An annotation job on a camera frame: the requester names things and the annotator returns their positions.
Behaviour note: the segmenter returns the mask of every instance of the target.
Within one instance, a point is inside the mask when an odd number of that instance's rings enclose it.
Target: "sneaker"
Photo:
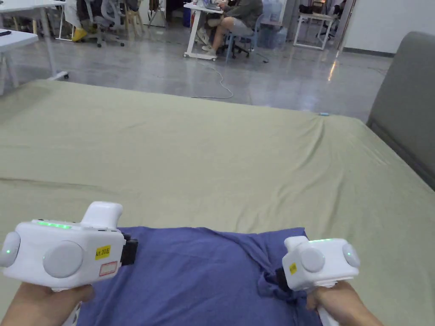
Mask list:
[[[86,31],[82,28],[76,28],[76,30],[74,31],[74,35],[71,41],[73,42],[78,42],[80,41],[82,38],[84,38],[87,35]]]
[[[213,50],[213,49],[211,49],[210,51],[208,51],[208,52],[207,52],[207,55],[208,55],[208,56],[212,56],[212,57],[214,57],[215,59],[217,58],[216,51]]]
[[[208,45],[209,38],[208,38],[208,35],[205,32],[205,29],[203,27],[201,27],[200,29],[198,29],[196,31],[196,35],[198,36],[198,38],[201,40],[202,43],[204,43],[205,45]]]

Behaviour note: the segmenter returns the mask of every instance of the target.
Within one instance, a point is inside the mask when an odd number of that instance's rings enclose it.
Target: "blue cloth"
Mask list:
[[[122,229],[139,240],[136,263],[94,284],[78,326],[320,326],[305,292],[279,289],[284,239],[304,228],[261,234],[206,228]]]

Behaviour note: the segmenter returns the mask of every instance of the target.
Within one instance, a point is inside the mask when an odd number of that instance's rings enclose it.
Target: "white desk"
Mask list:
[[[5,31],[6,30],[0,28],[0,33]],[[18,76],[15,72],[9,51],[38,41],[36,34],[17,32],[15,30],[11,32],[12,33],[9,35],[0,37],[0,96],[4,91],[6,69],[9,70],[13,86],[18,87]]]
[[[315,19],[315,20],[321,20],[320,22],[320,29],[319,32],[317,34],[317,38],[319,39],[319,41],[322,42],[322,46],[321,47],[316,47],[313,45],[307,45],[307,44],[301,44],[298,43],[298,36],[299,36],[299,31],[301,29],[301,25],[302,25],[302,18],[308,18],[310,19],[310,25],[311,25],[311,20]],[[298,24],[298,29],[296,30],[296,35],[294,36],[294,41],[293,41],[293,45],[294,46],[298,46],[298,47],[308,47],[311,49],[320,49],[323,50],[325,48],[326,42],[328,41],[328,35],[329,32],[331,30],[331,26],[332,23],[334,22],[335,18],[332,16],[328,16],[328,15],[321,15],[319,13],[312,13],[312,14],[308,14],[308,13],[299,13],[299,24]],[[321,38],[321,32],[322,32],[322,28],[323,28],[323,22],[324,21],[328,21],[328,29],[326,30],[326,34],[325,37],[322,39]]]
[[[48,49],[48,60],[50,62],[51,70],[51,77],[49,78],[50,80],[56,80],[61,77],[68,78],[67,71],[61,71],[59,73],[57,72],[46,13],[46,8],[64,5],[65,2],[56,0],[4,0],[4,3],[0,4],[0,27],[3,27],[2,14],[24,10],[39,10],[42,28],[44,31],[44,39]]]
[[[195,43],[195,35],[196,35],[196,31],[198,29],[198,22],[199,22],[199,18],[202,15],[202,13],[224,13],[224,12],[222,10],[218,11],[218,10],[207,9],[203,6],[199,6],[199,5],[193,4],[193,3],[187,3],[184,5],[184,7],[195,11],[195,18],[193,20],[191,37],[189,39],[189,45],[187,46],[187,51],[184,53],[184,57],[199,58],[199,59],[206,59],[206,60],[215,61],[216,58],[214,56],[209,56],[209,55],[204,54],[204,53],[193,53],[192,52],[193,44]]]

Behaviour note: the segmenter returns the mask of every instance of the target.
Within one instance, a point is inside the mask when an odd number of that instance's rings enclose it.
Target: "white sneaker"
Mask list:
[[[198,36],[198,38],[201,40],[202,43],[204,43],[205,45],[208,45],[209,37],[208,37],[208,35],[203,27],[201,27],[200,29],[198,29],[196,31],[196,35]]]
[[[208,51],[208,52],[207,52],[207,55],[208,55],[208,56],[212,56],[212,57],[214,57],[215,59],[217,58],[216,51],[213,50],[213,49],[211,49],[210,51]]]

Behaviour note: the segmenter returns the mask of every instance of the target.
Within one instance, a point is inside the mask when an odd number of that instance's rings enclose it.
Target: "shorts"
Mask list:
[[[254,31],[246,26],[244,22],[240,19],[234,18],[234,27],[231,29],[231,32],[237,36],[250,36],[254,34]]]

